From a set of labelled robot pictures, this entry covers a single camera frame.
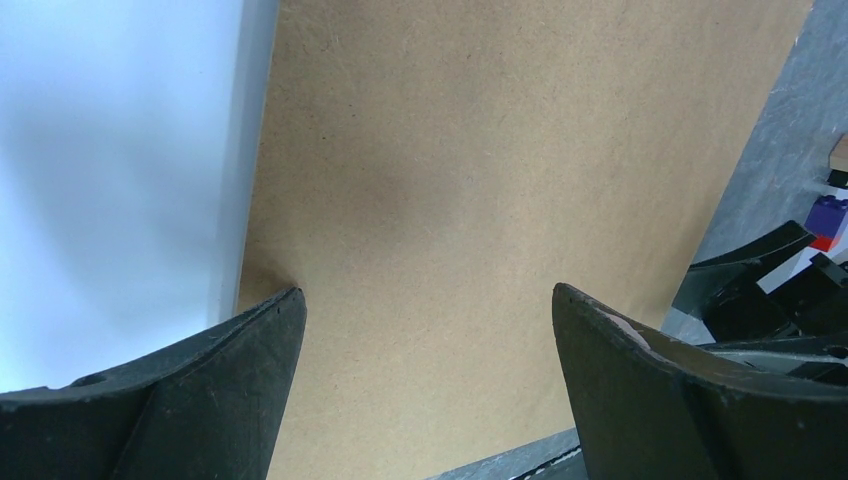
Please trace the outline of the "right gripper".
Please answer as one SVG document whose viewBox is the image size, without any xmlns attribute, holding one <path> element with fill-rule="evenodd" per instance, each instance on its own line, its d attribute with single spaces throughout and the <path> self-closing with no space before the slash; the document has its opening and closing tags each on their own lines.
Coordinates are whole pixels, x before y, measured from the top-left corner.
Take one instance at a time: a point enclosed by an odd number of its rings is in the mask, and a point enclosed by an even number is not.
<svg viewBox="0 0 848 480">
<path fill-rule="evenodd" d="M 720 358 L 846 385 L 847 263 L 819 253 L 769 293 L 756 283 L 814 240 L 814 234 L 790 220 L 735 250 L 691 264 L 672 307 L 699 317 L 708 305 L 701 321 L 723 343 L 702 348 Z"/>
</svg>

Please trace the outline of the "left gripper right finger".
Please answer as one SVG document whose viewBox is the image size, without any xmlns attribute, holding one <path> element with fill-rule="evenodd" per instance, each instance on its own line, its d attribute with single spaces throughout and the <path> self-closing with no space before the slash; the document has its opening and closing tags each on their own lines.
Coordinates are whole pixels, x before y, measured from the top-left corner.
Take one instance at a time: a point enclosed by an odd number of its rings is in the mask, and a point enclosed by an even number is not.
<svg viewBox="0 0 848 480">
<path fill-rule="evenodd" d="M 564 283 L 553 331 L 592 479 L 843 479 L 847 384 L 760 371 Z"/>
</svg>

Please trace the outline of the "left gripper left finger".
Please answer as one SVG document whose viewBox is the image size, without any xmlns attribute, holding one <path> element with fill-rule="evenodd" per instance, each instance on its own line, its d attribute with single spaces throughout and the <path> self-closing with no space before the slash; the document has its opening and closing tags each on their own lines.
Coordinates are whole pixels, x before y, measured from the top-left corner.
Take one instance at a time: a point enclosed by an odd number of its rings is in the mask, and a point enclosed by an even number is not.
<svg viewBox="0 0 848 480">
<path fill-rule="evenodd" d="M 59 388 L 1 397 L 5 479 L 263 479 L 301 350 L 303 292 Z"/>
</svg>

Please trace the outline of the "sunflower photo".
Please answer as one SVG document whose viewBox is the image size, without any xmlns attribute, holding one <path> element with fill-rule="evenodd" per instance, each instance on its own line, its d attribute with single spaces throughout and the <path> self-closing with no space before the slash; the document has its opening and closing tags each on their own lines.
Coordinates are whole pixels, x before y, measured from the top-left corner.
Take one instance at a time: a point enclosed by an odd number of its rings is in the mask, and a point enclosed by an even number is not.
<svg viewBox="0 0 848 480">
<path fill-rule="evenodd" d="M 1 5 L 1 388 L 236 309 L 279 5 Z"/>
</svg>

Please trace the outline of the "brown backing board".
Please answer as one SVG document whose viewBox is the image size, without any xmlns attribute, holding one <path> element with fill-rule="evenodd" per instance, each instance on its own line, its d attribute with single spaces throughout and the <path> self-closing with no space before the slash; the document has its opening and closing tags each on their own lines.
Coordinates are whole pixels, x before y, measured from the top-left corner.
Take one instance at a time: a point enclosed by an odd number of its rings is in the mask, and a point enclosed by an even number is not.
<svg viewBox="0 0 848 480">
<path fill-rule="evenodd" d="M 662 322 L 810 8 L 282 2 L 240 298 L 306 297 L 270 477 L 570 428 L 554 286 Z"/>
</svg>

